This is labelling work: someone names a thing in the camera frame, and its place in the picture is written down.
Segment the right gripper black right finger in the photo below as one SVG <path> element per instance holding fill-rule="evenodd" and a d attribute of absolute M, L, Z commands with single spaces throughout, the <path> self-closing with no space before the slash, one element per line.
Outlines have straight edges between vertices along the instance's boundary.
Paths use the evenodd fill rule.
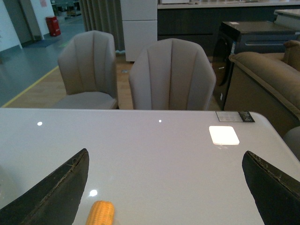
<path fill-rule="evenodd" d="M 242 169 L 266 225 L 300 223 L 300 182 L 258 155 L 246 151 Z"/>

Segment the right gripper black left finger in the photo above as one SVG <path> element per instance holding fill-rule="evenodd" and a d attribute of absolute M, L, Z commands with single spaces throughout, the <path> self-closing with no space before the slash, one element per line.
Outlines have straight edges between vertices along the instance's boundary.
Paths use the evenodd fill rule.
<path fill-rule="evenodd" d="M 0 210 L 2 225 L 71 225 L 85 189 L 89 153 L 80 150 Z"/>

